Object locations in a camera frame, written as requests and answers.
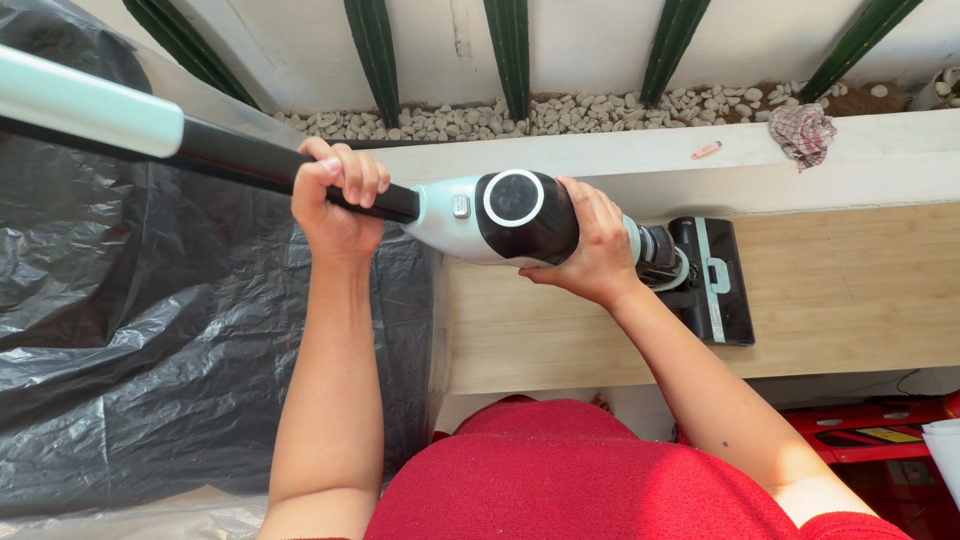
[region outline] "circular display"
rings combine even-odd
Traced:
[[[505,227],[533,219],[543,206],[543,185],[530,171],[513,169],[496,175],[484,192],[487,215]]]

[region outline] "mint green tube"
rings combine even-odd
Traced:
[[[176,154],[176,104],[0,45],[0,115],[155,158]]]

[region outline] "cactus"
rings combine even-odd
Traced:
[[[709,4],[710,0],[666,0],[663,4],[643,75],[641,103],[650,106],[660,100]]]
[[[398,128],[400,95],[387,6],[384,0],[344,0],[344,8],[353,43],[383,122],[389,128]]]
[[[527,0],[484,0],[483,4],[507,108],[513,118],[526,118],[530,97]]]
[[[123,0],[127,11],[191,75],[260,109],[243,85],[170,0]]]
[[[801,98],[807,103],[820,99],[921,2],[923,0],[873,0],[817,68],[801,92]]]

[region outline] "black plastic sheet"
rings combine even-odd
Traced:
[[[0,43],[302,139],[66,1],[0,0]],[[0,133],[0,518],[266,491],[311,264],[289,207]],[[389,479],[429,441],[444,392],[445,266],[389,226],[372,270]]]

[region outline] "vacuum button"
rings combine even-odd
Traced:
[[[470,198],[467,195],[458,193],[453,196],[453,217],[460,219],[470,217]]]

